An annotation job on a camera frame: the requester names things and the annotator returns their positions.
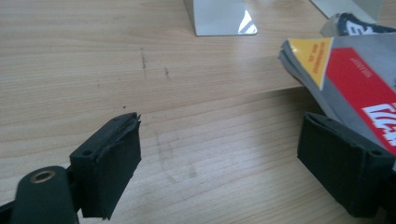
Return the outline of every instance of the hole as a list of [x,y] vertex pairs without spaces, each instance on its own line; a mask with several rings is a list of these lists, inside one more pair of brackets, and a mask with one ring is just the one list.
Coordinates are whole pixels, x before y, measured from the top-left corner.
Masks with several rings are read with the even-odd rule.
[[55,172],[51,170],[42,171],[40,173],[33,175],[32,178],[30,178],[30,182],[34,184],[39,184],[46,182],[47,180],[53,178],[54,176],[55,176]]
[[372,154],[373,155],[376,155],[376,156],[381,156],[382,155],[382,153],[380,152],[380,151],[372,151]]
[[92,151],[90,151],[90,150],[85,150],[82,152],[83,156],[90,156],[91,154],[92,154]]

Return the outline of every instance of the wooden table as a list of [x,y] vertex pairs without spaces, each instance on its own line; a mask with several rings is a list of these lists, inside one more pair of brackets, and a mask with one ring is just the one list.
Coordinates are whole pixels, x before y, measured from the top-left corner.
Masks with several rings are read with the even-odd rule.
[[0,204],[135,111],[143,160],[113,218],[81,223],[371,223],[296,159],[317,106],[277,55],[325,18],[308,0],[247,6],[257,35],[196,37],[182,0],[0,1]]

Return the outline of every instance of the metal grommet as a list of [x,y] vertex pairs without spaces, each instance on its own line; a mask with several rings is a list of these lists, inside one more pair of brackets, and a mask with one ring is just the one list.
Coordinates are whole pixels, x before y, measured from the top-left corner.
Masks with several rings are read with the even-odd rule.
[[32,182],[34,184],[39,184],[39,183],[46,182],[47,180],[53,178],[54,176],[55,176],[55,172],[54,171],[44,170],[44,171],[41,171],[41,172],[33,175],[30,178],[30,182]]

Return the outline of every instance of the metallic object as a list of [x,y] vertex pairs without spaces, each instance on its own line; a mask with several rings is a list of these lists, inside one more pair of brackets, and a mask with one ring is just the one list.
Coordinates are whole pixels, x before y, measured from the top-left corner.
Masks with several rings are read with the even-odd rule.
[[311,0],[329,19],[337,13],[352,13],[361,21],[376,23],[381,13],[383,0]]
[[196,35],[255,35],[242,0],[184,0]]

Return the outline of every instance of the yellow label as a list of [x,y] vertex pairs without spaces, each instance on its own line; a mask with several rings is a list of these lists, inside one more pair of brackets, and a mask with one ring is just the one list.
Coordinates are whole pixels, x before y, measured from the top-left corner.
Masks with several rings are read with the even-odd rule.
[[301,66],[322,90],[332,38],[289,39],[289,44]]

